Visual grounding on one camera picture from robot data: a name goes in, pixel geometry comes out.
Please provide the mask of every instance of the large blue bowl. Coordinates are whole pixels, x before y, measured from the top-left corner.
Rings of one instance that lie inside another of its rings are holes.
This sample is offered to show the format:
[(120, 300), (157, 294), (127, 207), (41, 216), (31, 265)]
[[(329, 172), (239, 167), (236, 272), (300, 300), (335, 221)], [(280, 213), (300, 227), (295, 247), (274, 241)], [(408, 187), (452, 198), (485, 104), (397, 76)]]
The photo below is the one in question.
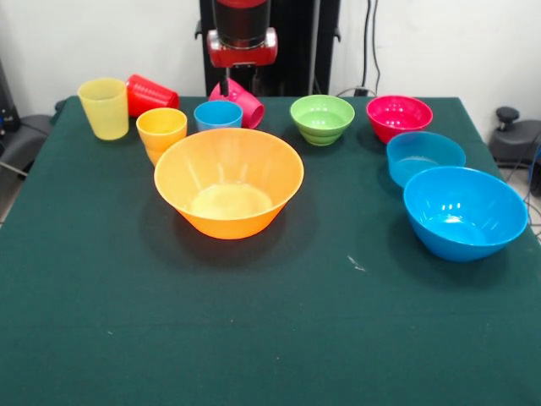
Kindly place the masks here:
[(410, 223), (427, 248), (457, 262), (501, 250), (527, 225), (521, 196), (501, 180), (465, 167), (435, 167), (404, 188)]
[(431, 167), (463, 167), (464, 150), (443, 135), (426, 131), (402, 133), (387, 144), (392, 179), (401, 187), (417, 173)]

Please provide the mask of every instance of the green bowl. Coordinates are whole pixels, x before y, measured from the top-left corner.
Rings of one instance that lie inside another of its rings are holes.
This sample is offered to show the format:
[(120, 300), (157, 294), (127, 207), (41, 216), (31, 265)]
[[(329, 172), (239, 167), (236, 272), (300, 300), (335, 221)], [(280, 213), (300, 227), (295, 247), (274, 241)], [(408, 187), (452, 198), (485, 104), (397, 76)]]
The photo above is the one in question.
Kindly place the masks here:
[(290, 113), (304, 139), (318, 146), (338, 140), (355, 117), (351, 104), (327, 95), (302, 97), (292, 104)]

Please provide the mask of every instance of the bowl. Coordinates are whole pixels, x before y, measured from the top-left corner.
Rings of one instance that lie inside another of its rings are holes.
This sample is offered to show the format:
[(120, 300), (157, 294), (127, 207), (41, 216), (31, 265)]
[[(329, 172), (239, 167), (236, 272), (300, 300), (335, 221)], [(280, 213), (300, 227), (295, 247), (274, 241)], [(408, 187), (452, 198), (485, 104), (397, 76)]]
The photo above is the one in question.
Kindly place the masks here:
[(161, 197), (200, 232), (243, 239), (266, 228), (303, 182), (298, 153), (254, 129), (211, 129), (169, 148), (156, 164)]
[(527, 225), (521, 196), (501, 180), (465, 167), (434, 167), (404, 188), (413, 230), (435, 255), (474, 261), (501, 250)]
[(407, 131), (422, 131), (432, 122), (432, 110), (422, 101), (406, 96), (380, 96), (366, 106), (378, 138), (388, 143)]
[(392, 179), (400, 187), (431, 167), (463, 167), (464, 150), (447, 137), (423, 131), (403, 133), (387, 144), (387, 162)]
[(240, 127), (243, 121), (243, 109), (232, 101), (207, 101), (197, 106), (194, 117), (198, 131)]
[(338, 140), (355, 117), (351, 104), (327, 95), (301, 97), (292, 104), (290, 113), (304, 139), (317, 146)]

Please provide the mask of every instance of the large orange bowl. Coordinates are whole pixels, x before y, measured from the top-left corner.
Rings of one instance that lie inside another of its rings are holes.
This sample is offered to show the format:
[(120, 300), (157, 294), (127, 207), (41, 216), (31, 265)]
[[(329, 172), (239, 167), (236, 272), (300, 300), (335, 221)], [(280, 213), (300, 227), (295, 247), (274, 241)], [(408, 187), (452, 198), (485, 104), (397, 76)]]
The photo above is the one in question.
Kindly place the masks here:
[(200, 232), (243, 239), (266, 228), (303, 182), (298, 153), (253, 129), (212, 129), (169, 148), (156, 164), (161, 197)]

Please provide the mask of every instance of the red bowl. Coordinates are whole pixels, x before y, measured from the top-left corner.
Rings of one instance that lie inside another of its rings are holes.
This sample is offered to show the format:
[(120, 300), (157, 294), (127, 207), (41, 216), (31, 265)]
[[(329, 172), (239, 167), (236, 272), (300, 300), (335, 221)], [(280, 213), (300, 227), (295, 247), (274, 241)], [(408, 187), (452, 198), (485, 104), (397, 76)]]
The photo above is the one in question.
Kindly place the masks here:
[(406, 96), (376, 97), (366, 106), (374, 132), (386, 144), (395, 135), (423, 131), (432, 122), (432, 110), (419, 99)]

